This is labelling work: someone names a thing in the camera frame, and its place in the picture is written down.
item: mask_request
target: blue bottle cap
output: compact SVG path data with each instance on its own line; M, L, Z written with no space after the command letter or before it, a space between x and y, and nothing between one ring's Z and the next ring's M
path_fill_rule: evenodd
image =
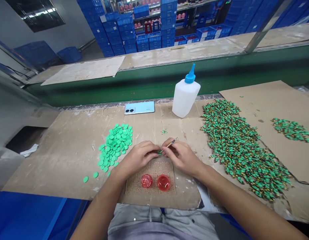
M184 79L185 83L193 83L194 82L194 80L195 80L194 67L195 67L195 63L192 65L192 68L191 68L189 74L187 74L185 76L185 79Z

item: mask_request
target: light blue smartphone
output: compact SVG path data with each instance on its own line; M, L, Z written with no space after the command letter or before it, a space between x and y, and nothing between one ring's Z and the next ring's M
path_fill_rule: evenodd
M154 101L125 105L125 115L154 112Z

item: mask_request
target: white plastic bottle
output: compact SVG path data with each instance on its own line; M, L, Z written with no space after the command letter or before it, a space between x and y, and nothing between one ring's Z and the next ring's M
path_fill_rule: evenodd
M201 88L200 84L194 81L194 67L195 63L185 79L175 85L172 112L180 118L188 115Z

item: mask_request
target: hand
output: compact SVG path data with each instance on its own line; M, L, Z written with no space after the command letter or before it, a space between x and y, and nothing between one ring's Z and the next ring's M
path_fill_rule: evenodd
M160 150L160 147L154 145L151 141L141 142L135 145L115 168L119 167L118 171L120 171L120 174L128 179L131 175L147 165L150 160L158 157L159 155L156 153L158 150Z
M166 146L172 141L173 138L169 138L162 144L162 154L168 156L178 169L192 177L198 178L200 169L205 164L194 154L189 145L184 142L177 140L167 148Z

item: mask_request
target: red round container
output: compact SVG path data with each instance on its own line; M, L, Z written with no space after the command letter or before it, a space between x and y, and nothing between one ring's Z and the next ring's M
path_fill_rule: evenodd
M170 189L170 180L168 176L160 175L157 179L157 186L163 192L168 191Z
M150 188L152 186L152 177L149 174L144 174L141 177L141 186L143 188Z

